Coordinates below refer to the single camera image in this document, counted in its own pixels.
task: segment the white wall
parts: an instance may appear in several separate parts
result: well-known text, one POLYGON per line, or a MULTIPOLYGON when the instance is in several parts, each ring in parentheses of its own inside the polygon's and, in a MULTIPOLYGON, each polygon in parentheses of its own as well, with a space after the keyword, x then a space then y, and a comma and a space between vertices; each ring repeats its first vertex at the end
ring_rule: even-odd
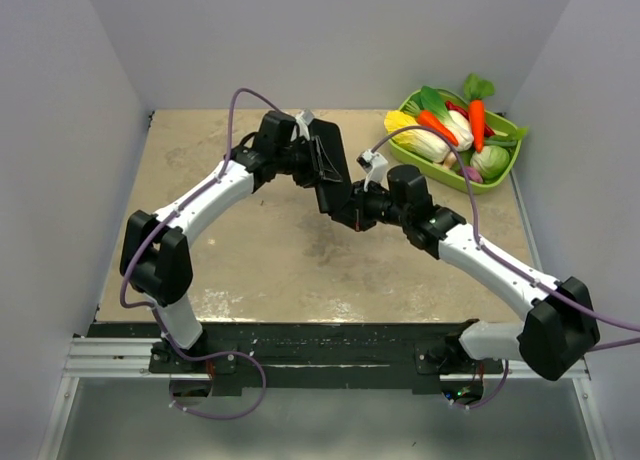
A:
POLYGON ((37 455, 146 122, 89 0, 0 0, 0 458, 37 455))
POLYGON ((569 0, 91 0, 140 97, 224 108, 391 107, 477 71, 509 105, 569 0))
MULTIPOLYGON (((533 126, 517 175, 543 266, 584 280, 598 311, 640 324, 638 1, 571 0, 509 112, 533 126)), ((616 458, 638 458, 638 348, 588 364, 616 458)))

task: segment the green basket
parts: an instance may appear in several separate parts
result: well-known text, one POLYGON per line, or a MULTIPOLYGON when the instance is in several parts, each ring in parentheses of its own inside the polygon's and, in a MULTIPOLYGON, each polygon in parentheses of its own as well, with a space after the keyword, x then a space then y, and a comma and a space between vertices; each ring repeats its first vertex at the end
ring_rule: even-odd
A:
MULTIPOLYGON (((413 92, 409 96, 409 98, 407 98, 402 103, 402 105, 400 106, 400 109, 403 109, 404 106, 407 104, 407 102, 411 100, 411 97, 413 97, 417 93, 420 93, 420 91, 417 90, 413 92)), ((440 96, 444 99, 445 102, 449 100, 455 105, 458 105, 459 107, 464 107, 466 110, 469 109, 469 106, 467 105, 467 103, 462 98, 457 96, 455 93, 452 93, 448 90, 444 90, 442 88, 438 89, 438 93, 440 93, 440 96)), ((513 123, 511 123, 509 120, 501 117, 500 115, 496 115, 495 113, 492 113, 492 112, 485 113, 485 122, 487 125, 489 125, 491 128, 493 128, 497 132, 509 134, 509 133, 515 133, 517 129, 517 127, 513 123)), ((455 188, 456 190, 460 190, 461 192, 466 193, 467 186, 464 183, 464 178, 458 175, 457 173, 451 170, 447 170, 436 163, 432 163, 430 160, 427 160, 425 158, 422 158, 416 155, 415 153, 411 153, 410 151, 405 150, 400 145, 395 143, 393 139, 389 143, 391 147, 391 154, 399 162, 415 165, 420 169, 420 171, 424 175, 430 178, 433 178, 441 183, 444 183, 445 185, 449 185, 450 187, 455 188)), ((509 162, 509 165, 507 166, 506 170, 502 172, 502 175, 500 175, 498 178, 492 180, 491 183, 471 182, 471 188, 473 190, 473 193, 475 194, 486 193, 496 188, 498 185, 500 185, 502 181, 505 178, 507 178, 507 175, 509 175, 511 168, 513 168, 513 164, 516 162, 516 158, 518 158, 518 154, 520 153, 521 146, 522 146, 522 140, 520 140, 516 145, 515 150, 513 151, 513 155, 511 156, 511 161, 509 162)))

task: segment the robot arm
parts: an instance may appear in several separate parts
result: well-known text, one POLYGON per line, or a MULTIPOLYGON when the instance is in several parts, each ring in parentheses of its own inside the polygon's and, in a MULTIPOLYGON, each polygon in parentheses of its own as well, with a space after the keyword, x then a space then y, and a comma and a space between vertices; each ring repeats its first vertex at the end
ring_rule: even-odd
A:
MULTIPOLYGON (((291 175, 303 188, 313 187, 320 212, 357 232, 366 231, 377 222, 401 227, 414 247, 465 271, 507 303, 522 320, 513 324, 470 321, 463 330, 450 335, 441 348, 429 352, 434 363, 455 365, 485 358, 523 360, 542 377, 556 380, 599 340, 595 320, 559 304, 538 287, 543 284, 558 289, 591 308, 588 290, 582 282, 570 278, 561 283, 483 240, 501 258, 528 271, 539 283, 528 284, 489 257, 476 246, 472 226, 464 218, 433 203, 426 179, 416 167, 401 165, 389 170, 386 189, 381 185, 386 160, 379 153, 366 151, 358 163, 367 176, 352 183, 340 131, 333 123, 313 119, 308 114, 294 119, 284 113, 269 112, 251 147, 235 147, 231 158, 221 181, 160 232, 131 277, 133 288, 144 292, 157 305, 168 332, 185 350, 197 348, 202 336, 202 326, 187 295, 193 277, 189 246, 226 209, 277 174, 291 175), (296 122, 302 136, 292 140, 296 122)), ((217 175, 220 168, 154 215, 139 211, 131 216, 125 233, 121 273, 158 219, 166 218, 183 198, 217 175)))

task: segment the stained surface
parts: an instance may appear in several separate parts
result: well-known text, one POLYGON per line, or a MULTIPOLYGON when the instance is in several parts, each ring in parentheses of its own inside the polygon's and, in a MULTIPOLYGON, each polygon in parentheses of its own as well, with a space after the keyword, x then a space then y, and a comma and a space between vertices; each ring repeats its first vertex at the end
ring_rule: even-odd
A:
MULTIPOLYGON (((342 131, 353 179, 355 162, 385 131, 385 112, 324 110, 316 116, 342 131)), ((236 114, 234 141, 255 130, 263 110, 236 114)), ((226 110, 161 110, 149 131, 127 209, 164 206, 218 164, 226 141, 226 110)), ((388 149, 382 153, 395 162, 388 149)), ((467 196, 429 181, 434 201, 471 218, 467 196)), ((478 197, 483 235, 515 257, 530 257, 512 187, 478 197)), ((118 303, 122 233, 98 314, 100 321, 150 320, 144 309, 118 303)), ((191 250, 190 296, 202 321, 457 322, 511 321, 515 314, 465 273, 409 245, 399 228, 355 233, 318 213, 312 190, 276 178, 207 228, 191 250)), ((138 294, 129 290, 128 299, 138 294)))

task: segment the green leaf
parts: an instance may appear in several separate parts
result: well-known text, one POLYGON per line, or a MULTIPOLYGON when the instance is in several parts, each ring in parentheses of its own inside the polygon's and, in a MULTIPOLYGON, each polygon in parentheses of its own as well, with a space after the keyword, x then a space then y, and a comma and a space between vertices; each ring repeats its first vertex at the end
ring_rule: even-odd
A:
POLYGON ((496 89, 489 80, 480 78, 475 73, 470 73, 464 81, 464 97, 467 101, 482 100, 496 93, 496 89))
POLYGON ((418 105, 418 108, 422 111, 424 110, 424 106, 422 105, 422 99, 420 98, 420 92, 416 92, 411 95, 410 100, 418 105))
POLYGON ((529 133, 529 127, 519 127, 516 128, 516 133, 513 134, 514 140, 522 140, 529 133))
POLYGON ((420 112, 422 110, 420 109, 420 107, 416 102, 414 102, 413 100, 409 100, 404 106, 404 108, 402 109, 402 111, 407 115, 411 115, 412 117, 417 117, 418 115, 420 115, 420 112))
POLYGON ((468 102, 474 99, 473 95, 478 88, 478 76, 475 73, 470 73, 467 79, 464 81, 462 90, 464 92, 464 98, 468 102))
POLYGON ((422 100, 422 109, 433 113, 441 122, 451 119, 444 100, 437 90, 431 87, 422 87, 420 99, 422 100))
MULTIPOLYGON (((460 156, 462 157, 462 162, 464 163, 464 165, 466 167, 468 167, 469 165, 471 165, 471 156, 473 155, 473 150, 464 150, 462 152, 459 152, 460 156)), ((454 172, 458 172, 460 170, 460 163, 456 162, 453 167, 452 167, 454 172)))
POLYGON ((502 147, 514 147, 526 137, 529 127, 516 128, 516 131, 508 135, 492 135, 484 141, 485 145, 500 145, 502 147))

